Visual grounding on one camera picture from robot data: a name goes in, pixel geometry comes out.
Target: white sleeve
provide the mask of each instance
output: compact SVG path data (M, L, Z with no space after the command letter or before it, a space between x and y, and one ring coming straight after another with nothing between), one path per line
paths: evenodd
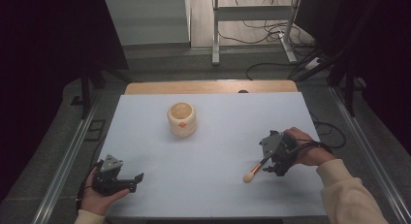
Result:
M75 224L103 224L104 220L104 216L80 209Z
M324 183L321 196L332 224L388 223L362 181L350 175L342 160L320 165L317 173Z

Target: wire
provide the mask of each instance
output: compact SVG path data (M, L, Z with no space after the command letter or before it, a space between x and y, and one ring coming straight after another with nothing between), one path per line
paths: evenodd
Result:
M245 75L247 76L247 78L249 79L249 80L253 80L253 79L251 79L249 76L248 76L248 73L251 71L251 69L253 69L253 68L255 68L255 67L258 67L258 66L263 66L263 65L273 65L273 66L293 66L293 65L291 65L291 64L281 64L281 63L273 63L273 62L268 62L268 63L258 63L258 64L255 64L255 65L252 65L252 66L250 66L250 67L248 67L248 69L245 71Z

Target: hand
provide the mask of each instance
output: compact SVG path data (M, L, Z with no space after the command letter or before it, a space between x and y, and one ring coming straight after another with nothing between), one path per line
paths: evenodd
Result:
M309 141L314 141L308 134L304 133L296 127L287 129L284 134L294 139L297 145L306 144ZM321 164L336 159L335 156L327 152L321 147L310 146L299 151L296 162L294 164L303 164L306 166L320 166Z
M107 209L109 209L109 206L113 202L129 194L130 190L124 189L108 197L101 195L100 193L94 191L91 188L91 185L93 183L93 177L94 177L94 174L96 174L96 171L97 171L97 168L94 168L91 171L90 175L88 175L87 181L84 186L84 193L82 196L80 208L83 210L104 216L106 214Z

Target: aluminum rail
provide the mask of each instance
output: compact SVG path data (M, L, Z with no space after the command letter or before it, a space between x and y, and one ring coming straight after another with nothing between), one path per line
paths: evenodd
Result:
M384 166L381 164L378 159L377 154L372 148L371 144L367 140L362 128L360 127L357 119L346 110L344 106L344 98L340 93L339 89L330 87L330 92L335 99L339 110L341 111L343 117L345 118L348 127L356 139L356 142L360 146L360 149L363 152L365 160L367 161L370 169L375 175L378 183L380 184L381 189L383 190L387 200L393 208L393 211L400 223L406 224L411 223L411 215L408 211L408 208L400 195L398 189L396 188L394 182L391 180L390 176L384 169Z
M93 118L95 111L97 110L98 103L100 101L101 91L96 90L96 94L92 101L92 106L88 115L81 121L79 128L73 137L69 148L66 151L55 175L52 179L45 197L43 198L40 206L34 216L32 224L46 224L51 217L52 211L54 210L55 204L57 203L58 197L63 185L66 182L67 176L73 166L76 156L79 152L81 143L85 137L88 126Z

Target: metal bar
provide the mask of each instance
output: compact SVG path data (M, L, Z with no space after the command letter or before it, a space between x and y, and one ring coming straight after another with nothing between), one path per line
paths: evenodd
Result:
M290 12L290 6L221 7L218 21L286 20Z
M400 223L411 223L411 214L408 211L402 196L399 194L394 182L391 180L388 173L385 171L384 166L381 164L378 156L374 152L371 144L367 140L362 128L360 127L357 119L345 109L344 98L342 94L336 88L330 88L331 94L337 103L339 110L341 111L343 117L345 118L351 132L356 139L356 142L360 146L363 152L365 160L367 161L370 169L375 175L381 189L383 190L387 200L389 201L391 207L394 210L396 217Z
M290 37L291 28L293 27L294 19L296 18L297 9L299 8L300 0L293 0L292 8L288 16L287 27L284 33L279 34L281 44L284 47L285 53L287 54L288 61L291 64L297 64L297 58L294 55L293 48L290 46L288 38Z
M88 126L93 118L93 115L97 109L98 103L100 101L101 91L97 90L96 95L93 99L90 112L87 117L81 121L79 128L70 143L69 148L67 149L66 154L64 155L58 169L52 179L50 186L46 192L45 197L43 198L40 206L36 212L36 215L32 221L32 224L46 224L51 216L51 213L57 203L58 196L63 188L64 183L66 182L67 176L73 166L73 163L76 159L76 156L79 152L82 140L87 132Z
M212 38L212 65L220 64L220 38L218 36L218 0L214 0L214 35Z
M299 8L299 2L300 0L293 0L291 4L292 8L288 15L287 27L285 29L284 37L283 37L284 42L286 42L287 44L288 44L288 38L290 37L291 28L293 27L294 19L296 18L297 9Z

